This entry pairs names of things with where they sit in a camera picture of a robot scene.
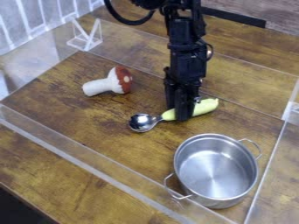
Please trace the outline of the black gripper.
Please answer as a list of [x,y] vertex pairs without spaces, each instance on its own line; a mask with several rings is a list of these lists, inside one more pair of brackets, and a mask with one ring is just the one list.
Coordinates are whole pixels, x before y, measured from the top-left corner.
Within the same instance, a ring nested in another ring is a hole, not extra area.
[[164,71],[164,95],[167,108],[175,107],[177,121],[192,117],[195,103],[200,100],[200,79],[207,71],[205,23],[200,18],[193,21],[188,17],[172,18],[168,21],[168,49],[171,65]]

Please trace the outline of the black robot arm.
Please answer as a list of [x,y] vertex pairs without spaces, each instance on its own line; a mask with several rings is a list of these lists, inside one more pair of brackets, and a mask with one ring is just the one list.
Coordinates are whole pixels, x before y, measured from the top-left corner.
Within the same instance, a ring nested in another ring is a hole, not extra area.
[[199,99],[201,79],[205,77],[208,43],[203,40],[205,23],[201,0],[131,0],[136,6],[159,10],[169,38],[171,65],[164,69],[164,93],[167,108],[175,118],[185,121],[192,117]]

